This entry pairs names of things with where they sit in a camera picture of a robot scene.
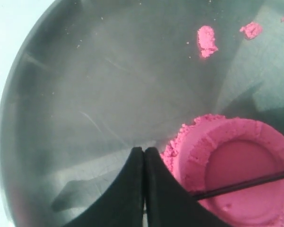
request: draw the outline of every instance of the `stainless steel bowl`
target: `stainless steel bowl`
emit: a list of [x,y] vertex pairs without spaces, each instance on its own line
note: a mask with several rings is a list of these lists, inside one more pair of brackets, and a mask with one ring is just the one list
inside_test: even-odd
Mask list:
[[[259,119],[284,134],[282,16],[284,0],[56,1],[19,51],[0,106],[0,182],[15,225],[72,220],[133,146],[164,150],[198,115]],[[247,41],[239,29],[251,21],[263,33]],[[202,25],[219,48],[205,61]]]

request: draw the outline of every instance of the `pink powder clump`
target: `pink powder clump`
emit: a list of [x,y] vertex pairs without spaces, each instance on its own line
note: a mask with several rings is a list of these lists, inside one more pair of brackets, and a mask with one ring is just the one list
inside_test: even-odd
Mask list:
[[[161,157],[190,193],[284,171],[284,136],[250,119],[205,115],[183,124]],[[284,179],[199,201],[234,227],[284,227]]]
[[197,44],[202,58],[208,58],[211,54],[218,51],[214,44],[214,30],[210,26],[202,26],[197,33]]
[[262,26],[256,22],[251,22],[240,29],[240,32],[244,32],[245,38],[249,40],[256,38],[262,31]]

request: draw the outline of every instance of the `metal surface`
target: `metal surface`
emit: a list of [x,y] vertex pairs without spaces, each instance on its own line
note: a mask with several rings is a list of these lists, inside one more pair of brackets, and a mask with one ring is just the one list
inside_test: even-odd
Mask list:
[[[17,227],[58,227],[133,146],[163,150],[206,113],[284,134],[284,0],[61,0],[26,39],[0,107],[0,180]],[[263,33],[244,40],[255,20]],[[199,59],[211,25],[219,51]]]

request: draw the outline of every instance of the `white background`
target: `white background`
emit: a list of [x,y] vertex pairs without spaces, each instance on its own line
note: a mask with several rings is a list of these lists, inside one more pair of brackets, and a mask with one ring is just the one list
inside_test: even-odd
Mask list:
[[[54,0],[0,0],[0,100],[10,67],[25,37]],[[0,227],[7,227],[0,194]]]

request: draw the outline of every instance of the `pink powder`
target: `pink powder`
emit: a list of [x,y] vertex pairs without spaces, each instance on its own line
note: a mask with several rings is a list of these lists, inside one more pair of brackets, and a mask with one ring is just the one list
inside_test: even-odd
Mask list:
[[214,30],[210,26],[202,26],[197,33],[197,44],[202,58],[208,58],[211,54],[218,51],[214,44]]
[[[284,136],[254,120],[205,115],[182,125],[161,157],[188,192],[284,171]],[[284,179],[200,201],[234,227],[284,227]]]
[[240,32],[245,33],[246,39],[254,39],[259,34],[261,34],[262,31],[263,31],[262,26],[256,22],[251,22],[248,25],[245,25],[240,29]]

